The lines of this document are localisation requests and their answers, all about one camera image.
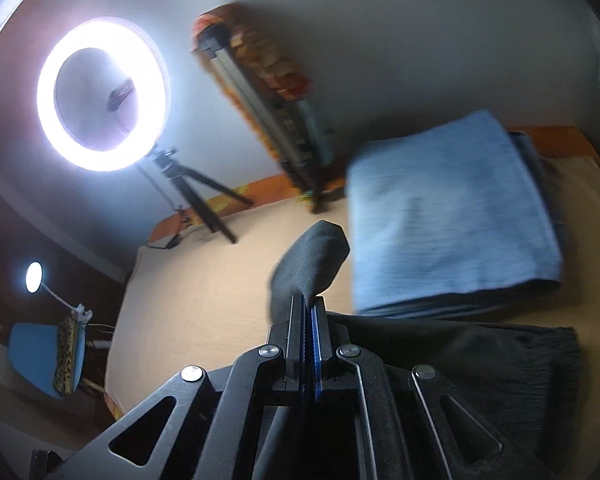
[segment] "blue cloth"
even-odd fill
[[[465,316],[558,285],[552,220],[487,111],[367,144],[347,195],[358,314]]]
[[[78,326],[75,350],[74,391],[80,383],[84,362],[85,331]],[[27,381],[51,397],[60,399],[54,389],[58,355],[58,327],[38,323],[16,323],[11,328],[8,347],[11,365]]]

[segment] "beige surface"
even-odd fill
[[[565,285],[491,319],[574,326],[583,348],[582,408],[574,463],[563,475],[585,478],[600,458],[600,170],[588,158],[549,162],[570,228]],[[200,230],[171,251],[142,248],[128,285],[109,355],[106,389],[128,411],[189,364],[209,370],[231,364],[267,335],[267,284],[276,262],[320,218],[346,228],[346,201],[312,216],[293,200],[228,219],[240,237]],[[324,293],[329,310],[348,313],[345,263]]]

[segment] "blue chair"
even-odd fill
[[[54,389],[58,355],[57,338],[56,325],[16,323],[11,329],[8,353],[11,365],[27,381],[47,395],[61,399],[62,396]],[[85,345],[85,330],[80,326],[75,351],[74,391],[80,383]]]

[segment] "small round light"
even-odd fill
[[[42,283],[42,266],[38,262],[33,262],[29,266],[24,281],[27,284],[29,292],[36,292],[40,288],[40,283]]]
[[[56,44],[38,79],[38,116],[51,145],[76,166],[93,171],[126,168],[145,156],[162,133],[168,113],[166,70],[157,49],[151,48],[122,20],[97,18],[78,25]],[[56,79],[64,62],[79,50],[99,48],[133,80],[138,99],[136,126],[115,148],[90,150],[65,130],[56,108]]]

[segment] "bolt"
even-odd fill
[[[415,369],[416,377],[423,381],[430,381],[436,376],[436,369],[431,365],[418,365]]]
[[[358,357],[360,355],[360,347],[355,345],[342,345],[338,348],[338,354],[342,357]]]
[[[280,348],[275,345],[264,345],[258,349],[258,354],[262,357],[275,357],[280,353]]]
[[[180,376],[187,383],[195,383],[202,378],[202,368],[199,366],[187,366],[180,372]]]

